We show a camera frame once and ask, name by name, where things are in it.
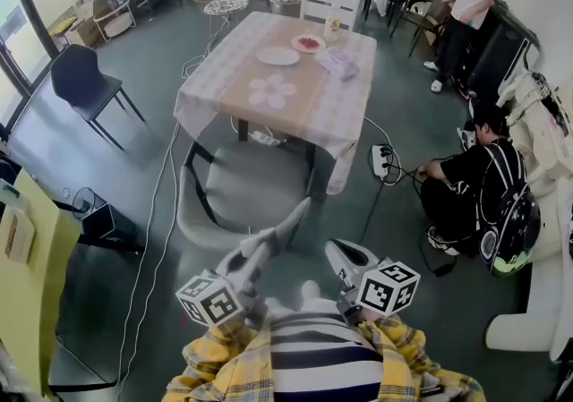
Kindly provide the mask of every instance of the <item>black t-shirt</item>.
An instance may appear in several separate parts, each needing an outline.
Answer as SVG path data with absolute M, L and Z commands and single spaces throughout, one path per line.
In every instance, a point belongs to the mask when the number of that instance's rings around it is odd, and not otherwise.
M 500 138 L 496 144 L 503 150 L 509 164 L 509 171 L 514 181 L 517 180 L 521 168 L 521 177 L 525 178 L 523 160 L 513 145 L 505 138 Z M 497 149 L 493 144 L 490 149 Z M 506 187 L 498 168 L 492 162 L 492 156 L 484 146 L 476 145 L 463 154 L 441 163 L 441 169 L 446 179 L 452 184 L 464 181 L 470 186 L 471 192 L 481 205 L 485 218 L 489 221 L 499 218 L 497 210 L 501 204 Z

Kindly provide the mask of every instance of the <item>red food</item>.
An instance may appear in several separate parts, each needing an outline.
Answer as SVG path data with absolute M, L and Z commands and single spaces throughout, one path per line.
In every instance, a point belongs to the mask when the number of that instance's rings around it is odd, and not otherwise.
M 316 48 L 320 45 L 313 38 L 300 38 L 300 39 L 298 39 L 298 42 L 301 46 L 303 46 L 305 48 Z

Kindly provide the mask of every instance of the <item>flower pattern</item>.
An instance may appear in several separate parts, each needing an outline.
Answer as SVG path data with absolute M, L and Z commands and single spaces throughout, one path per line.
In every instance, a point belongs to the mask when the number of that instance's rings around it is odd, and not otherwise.
M 250 83 L 252 90 L 249 102 L 258 106 L 265 101 L 273 109 L 282 108 L 287 100 L 296 93 L 296 86 L 292 83 L 284 83 L 283 76 L 278 73 L 271 74 L 267 79 L 253 79 Z

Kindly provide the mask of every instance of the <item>white plate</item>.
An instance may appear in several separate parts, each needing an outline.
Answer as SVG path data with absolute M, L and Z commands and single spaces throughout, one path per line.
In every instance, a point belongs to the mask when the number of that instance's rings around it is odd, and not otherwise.
M 319 43 L 319 46 L 314 48 L 314 49 L 306 48 L 300 42 L 298 42 L 298 39 L 301 39 L 301 38 L 314 39 L 316 42 Z M 324 42 L 324 39 L 321 38 L 320 36 L 314 36 L 313 34 L 299 34 L 298 36 L 293 38 L 292 45 L 296 50 L 298 50 L 300 52 L 305 52 L 305 54 L 315 54 L 319 50 L 322 50 L 323 48 L 325 48 L 326 43 Z
M 263 48 L 257 53 L 257 58 L 266 64 L 277 66 L 288 66 L 295 64 L 301 59 L 298 52 L 286 47 L 268 47 Z

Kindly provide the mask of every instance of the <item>yellow plaid shirt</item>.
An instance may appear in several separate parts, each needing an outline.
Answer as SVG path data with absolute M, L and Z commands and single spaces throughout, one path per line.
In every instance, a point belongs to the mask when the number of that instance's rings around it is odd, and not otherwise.
M 422 331 L 390 318 L 365 321 L 359 328 L 383 356 L 379 401 L 420 400 L 423 374 L 428 372 L 440 379 L 444 389 L 461 388 L 457 400 L 485 402 L 477 381 L 443 370 L 430 360 Z M 187 345 L 183 356 L 187 368 L 169 383 L 163 402 L 273 400 L 269 324 L 258 333 L 242 323 L 210 329 Z

